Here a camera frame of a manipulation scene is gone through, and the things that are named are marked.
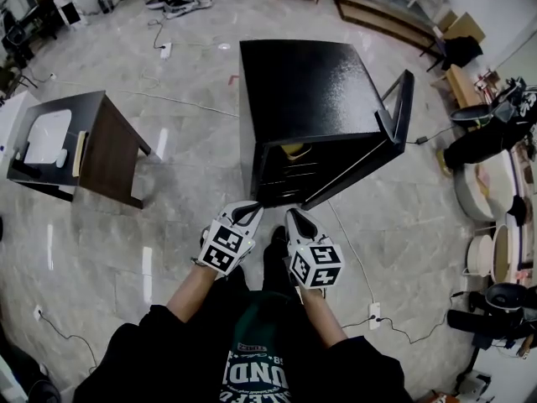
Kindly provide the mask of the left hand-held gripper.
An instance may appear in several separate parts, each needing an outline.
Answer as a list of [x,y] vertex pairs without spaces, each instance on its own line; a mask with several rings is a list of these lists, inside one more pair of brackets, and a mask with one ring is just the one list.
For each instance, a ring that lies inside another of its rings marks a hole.
[[251,239],[263,216],[263,206],[258,201],[236,201],[227,204],[217,220],[241,224],[239,230],[213,220],[201,248],[199,261],[222,275],[229,275],[254,248]]

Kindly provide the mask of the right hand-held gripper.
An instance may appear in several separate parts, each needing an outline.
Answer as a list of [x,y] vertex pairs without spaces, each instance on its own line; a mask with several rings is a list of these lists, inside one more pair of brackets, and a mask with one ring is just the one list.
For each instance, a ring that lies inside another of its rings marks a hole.
[[339,244],[320,243],[329,238],[322,224],[301,209],[285,214],[291,274],[302,287],[334,286],[344,268]]

